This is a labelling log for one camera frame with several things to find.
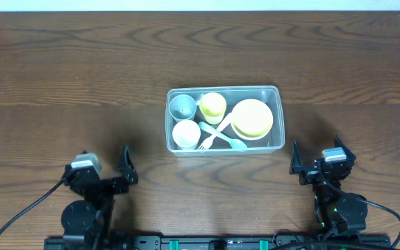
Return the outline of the grey plastic cup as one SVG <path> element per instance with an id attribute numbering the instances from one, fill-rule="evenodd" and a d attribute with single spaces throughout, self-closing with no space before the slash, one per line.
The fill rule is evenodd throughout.
<path id="1" fill-rule="evenodd" d="M 169 103 L 169 113 L 176 122 L 193 120 L 196 112 L 197 103 L 190 95 L 177 95 Z"/>

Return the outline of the grey plastic bowl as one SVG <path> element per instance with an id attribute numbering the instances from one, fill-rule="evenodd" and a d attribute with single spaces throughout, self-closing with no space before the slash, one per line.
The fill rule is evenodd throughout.
<path id="1" fill-rule="evenodd" d="M 248 136 L 248 135 L 244 135 L 244 134 L 240 133 L 238 130 L 234 130 L 234 132 L 239 138 L 241 138 L 243 140 L 249 140 L 249 141 L 260 140 L 260 139 L 264 138 L 266 135 L 268 135 L 268 133 L 269 133 L 269 131 L 268 131 L 262 135 Z"/>

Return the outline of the yellow plastic bowl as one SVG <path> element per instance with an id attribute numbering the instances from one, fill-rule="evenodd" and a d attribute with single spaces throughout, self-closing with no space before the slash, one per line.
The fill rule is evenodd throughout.
<path id="1" fill-rule="evenodd" d="M 231 126 L 233 130 L 248 136 L 257 136 L 270 131 L 274 116 L 265 103 L 257 99 L 245 99 L 232 109 Z"/>

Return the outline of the pink plastic fork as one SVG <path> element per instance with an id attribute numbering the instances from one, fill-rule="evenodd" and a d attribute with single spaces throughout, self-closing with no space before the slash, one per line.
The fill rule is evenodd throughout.
<path id="1" fill-rule="evenodd" d="M 232 120 L 233 113 L 227 114 L 219 126 L 216 128 L 216 131 L 221 133 L 230 123 Z M 210 136 L 207 137 L 203 142 L 199 145 L 198 150 L 205 151 L 209 149 L 213 145 L 214 139 L 217 137 L 216 132 L 213 132 L 212 126 L 208 125 L 205 122 L 199 122 L 199 128 L 205 132 L 210 133 Z"/>

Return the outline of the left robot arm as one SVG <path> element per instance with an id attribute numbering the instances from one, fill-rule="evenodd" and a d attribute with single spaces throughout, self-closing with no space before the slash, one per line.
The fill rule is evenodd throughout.
<path id="1" fill-rule="evenodd" d="M 128 193 L 129 186 L 139 180 L 126 145 L 117 171 L 119 176 L 102 179 L 97 155 L 86 151 L 65 166 L 64 184 L 82 199 L 70 203 L 62 212 L 63 249 L 119 249 L 127 243 L 122 236 L 110 235 L 114 196 Z"/>

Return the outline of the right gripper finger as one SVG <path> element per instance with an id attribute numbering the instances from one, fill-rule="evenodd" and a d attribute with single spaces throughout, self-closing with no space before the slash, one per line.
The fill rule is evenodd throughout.
<path id="1" fill-rule="evenodd" d="M 345 155 L 347 156 L 347 160 L 353 160 L 354 154 L 345 146 L 345 144 L 341 141 L 338 135 L 334 137 L 334 145 L 335 147 L 340 147 L 344 151 Z"/>
<path id="2" fill-rule="evenodd" d="M 292 157 L 291 157 L 291 162 L 290 162 L 289 174 L 296 175 L 296 174 L 299 174 L 300 171 L 301 171 L 301 161 L 300 161 L 300 156 L 299 156 L 299 152 L 297 149 L 297 142 L 294 140 L 292 143 Z"/>

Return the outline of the yellow plastic cup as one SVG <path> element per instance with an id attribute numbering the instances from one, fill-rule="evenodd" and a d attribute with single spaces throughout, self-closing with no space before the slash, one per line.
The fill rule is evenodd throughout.
<path id="1" fill-rule="evenodd" d="M 223 120 L 226 107 L 225 98 L 217 92 L 203 95 L 199 103 L 204 119 L 212 125 L 219 124 Z"/>

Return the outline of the cream white plastic cup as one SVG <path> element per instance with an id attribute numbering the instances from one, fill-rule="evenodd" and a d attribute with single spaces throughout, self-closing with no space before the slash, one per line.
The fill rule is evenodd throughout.
<path id="1" fill-rule="evenodd" d="M 181 150 L 196 149 L 200 136 L 201 129 L 192 120 L 180 121 L 172 130 L 172 138 Z"/>

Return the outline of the mint green plastic spoon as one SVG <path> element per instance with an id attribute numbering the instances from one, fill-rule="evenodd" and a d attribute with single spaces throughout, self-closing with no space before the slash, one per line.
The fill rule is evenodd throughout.
<path id="1" fill-rule="evenodd" d="M 232 149 L 247 149 L 247 145 L 243 141 L 235 138 L 230 138 L 227 135 L 224 135 L 223 133 L 219 133 L 216 131 L 216 128 L 212 128 L 212 131 L 216 132 L 217 134 L 216 138 L 220 138 L 225 142 L 229 143 Z"/>

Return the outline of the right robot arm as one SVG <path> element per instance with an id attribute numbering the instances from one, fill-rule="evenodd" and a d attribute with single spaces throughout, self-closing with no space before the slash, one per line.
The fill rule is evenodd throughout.
<path id="1" fill-rule="evenodd" d="M 289 174 L 299 177 L 300 185 L 311 185 L 315 193 L 315 216 L 322 225 L 317 238 L 327 240 L 351 237 L 366 229 L 368 213 L 365 198 L 341 190 L 340 181 L 350 175 L 356 156 L 334 138 L 334 147 L 322 151 L 312 165 L 302 165 L 297 143 L 292 144 Z"/>

